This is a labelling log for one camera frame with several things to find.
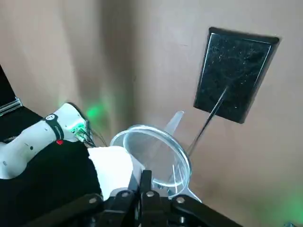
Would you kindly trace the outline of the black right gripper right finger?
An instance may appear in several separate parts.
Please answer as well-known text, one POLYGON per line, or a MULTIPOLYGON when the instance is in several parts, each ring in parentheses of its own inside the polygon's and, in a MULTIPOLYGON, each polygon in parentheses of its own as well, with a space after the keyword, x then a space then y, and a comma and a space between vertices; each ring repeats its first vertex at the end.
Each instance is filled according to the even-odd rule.
POLYGON ((181 194, 161 197, 152 189, 152 172, 144 170, 140 181, 140 223, 142 227, 239 227, 240 224, 181 194))

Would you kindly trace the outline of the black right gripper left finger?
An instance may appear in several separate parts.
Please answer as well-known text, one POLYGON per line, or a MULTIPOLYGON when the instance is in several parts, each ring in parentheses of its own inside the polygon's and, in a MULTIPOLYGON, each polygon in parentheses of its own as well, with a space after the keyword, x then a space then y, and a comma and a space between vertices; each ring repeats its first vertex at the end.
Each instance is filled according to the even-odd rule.
POLYGON ((128 187, 116 188, 104 200, 87 194, 28 223, 26 227, 124 227, 133 226, 138 182, 134 175, 128 187))

